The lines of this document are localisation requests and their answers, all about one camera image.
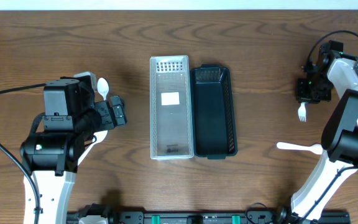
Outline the white plastic spoon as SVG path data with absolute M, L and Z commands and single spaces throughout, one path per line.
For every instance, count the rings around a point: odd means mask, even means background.
M 103 100 L 107 100 L 109 93 L 109 83 L 105 78 L 100 78 L 97 83 L 97 91 L 103 97 Z
M 321 155 L 323 153 L 323 147 L 320 144 L 314 144 L 312 146 L 302 146 L 288 142 L 278 142 L 276 144 L 276 147 L 282 150 L 310 151 L 313 154 L 317 155 Z

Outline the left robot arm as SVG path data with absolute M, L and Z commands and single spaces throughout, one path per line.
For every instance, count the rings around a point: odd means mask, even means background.
M 124 101 L 108 97 L 109 83 L 91 72 L 44 86 L 45 111 L 21 145 L 24 223 L 66 223 L 78 166 L 108 132 L 127 123 Z

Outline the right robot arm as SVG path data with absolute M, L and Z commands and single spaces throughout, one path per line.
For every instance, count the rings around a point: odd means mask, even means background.
M 341 184 L 358 170 L 358 57 L 345 54 L 334 40 L 319 48 L 318 61 L 306 61 L 305 78 L 298 80 L 299 103 L 340 100 L 322 136 L 322 155 L 304 185 L 291 197 L 288 223 L 315 223 Z

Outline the white plastic fork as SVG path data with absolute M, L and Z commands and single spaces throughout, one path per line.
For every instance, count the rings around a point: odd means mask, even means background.
M 302 122 L 306 122 L 306 103 L 302 102 L 298 108 L 298 117 Z

